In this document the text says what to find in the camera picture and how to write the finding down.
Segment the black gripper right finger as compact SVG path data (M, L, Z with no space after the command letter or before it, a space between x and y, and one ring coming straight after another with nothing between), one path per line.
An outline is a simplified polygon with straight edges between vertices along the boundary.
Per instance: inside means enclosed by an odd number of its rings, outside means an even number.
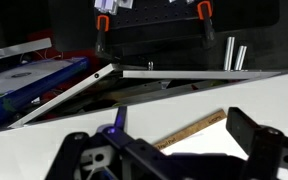
M288 137L276 128L259 125L238 107L228 109L226 130L248 155L241 180L278 180L288 171Z

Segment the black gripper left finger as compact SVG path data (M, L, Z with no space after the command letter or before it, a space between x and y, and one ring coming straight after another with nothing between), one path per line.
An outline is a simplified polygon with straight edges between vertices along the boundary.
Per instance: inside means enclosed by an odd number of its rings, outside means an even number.
M171 180L171 160L111 126L67 135L45 180Z

